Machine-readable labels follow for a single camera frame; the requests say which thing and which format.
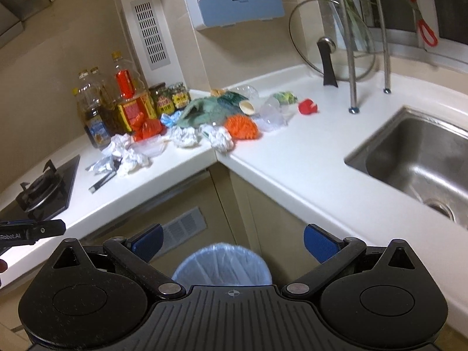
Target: stainless steel sink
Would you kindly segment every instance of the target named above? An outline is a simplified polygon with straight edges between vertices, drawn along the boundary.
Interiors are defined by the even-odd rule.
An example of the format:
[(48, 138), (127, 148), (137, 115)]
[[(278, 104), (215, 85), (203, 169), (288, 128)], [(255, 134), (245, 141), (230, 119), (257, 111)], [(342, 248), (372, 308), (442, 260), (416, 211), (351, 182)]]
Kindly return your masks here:
[(468, 229), (468, 132), (403, 108), (345, 163)]

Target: air vent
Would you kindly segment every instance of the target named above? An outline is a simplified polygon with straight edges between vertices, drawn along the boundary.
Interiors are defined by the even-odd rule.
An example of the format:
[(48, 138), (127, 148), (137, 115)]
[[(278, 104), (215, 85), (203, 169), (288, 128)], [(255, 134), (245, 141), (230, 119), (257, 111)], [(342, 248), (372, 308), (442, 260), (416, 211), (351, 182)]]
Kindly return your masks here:
[(153, 9), (153, 3), (151, 0), (133, 1), (132, 9), (151, 70), (167, 66), (171, 62), (164, 45), (158, 18)]
[(197, 233), (206, 229), (206, 227), (207, 224), (205, 223), (203, 215), (198, 207), (194, 207), (180, 217), (162, 225), (162, 229), (164, 231), (164, 243), (162, 244), (161, 250), (154, 258), (158, 258), (172, 248), (186, 242)]

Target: trash bag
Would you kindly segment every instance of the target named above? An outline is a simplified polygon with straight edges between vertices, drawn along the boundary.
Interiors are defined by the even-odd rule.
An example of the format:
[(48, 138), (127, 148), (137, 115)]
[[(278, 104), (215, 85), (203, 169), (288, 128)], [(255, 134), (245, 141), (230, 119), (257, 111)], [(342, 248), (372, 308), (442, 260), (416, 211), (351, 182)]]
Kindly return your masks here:
[(259, 255), (226, 243), (193, 253), (179, 265), (172, 279), (187, 290), (192, 285), (271, 285), (270, 271)]

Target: window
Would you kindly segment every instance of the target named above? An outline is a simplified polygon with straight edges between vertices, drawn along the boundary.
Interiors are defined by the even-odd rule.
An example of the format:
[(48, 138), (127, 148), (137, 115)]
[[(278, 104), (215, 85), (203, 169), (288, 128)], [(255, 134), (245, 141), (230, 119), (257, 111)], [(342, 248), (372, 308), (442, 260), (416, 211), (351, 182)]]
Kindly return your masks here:
[[(380, 22), (372, 0), (361, 0), (361, 12), (381, 46)], [(430, 47), (416, 32), (416, 15), (408, 0), (382, 0), (392, 55), (418, 59), (468, 72), (468, 0), (417, 0), (427, 24), (438, 37)]]

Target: orange scrubber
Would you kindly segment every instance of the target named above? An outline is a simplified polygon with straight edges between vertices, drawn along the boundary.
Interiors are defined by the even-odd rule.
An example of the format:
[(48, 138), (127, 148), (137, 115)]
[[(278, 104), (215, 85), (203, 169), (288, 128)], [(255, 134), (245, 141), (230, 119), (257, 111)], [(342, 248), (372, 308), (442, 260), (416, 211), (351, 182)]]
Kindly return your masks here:
[(232, 138), (238, 140), (255, 140), (258, 138), (257, 125), (248, 117), (241, 114), (228, 117), (224, 123)]

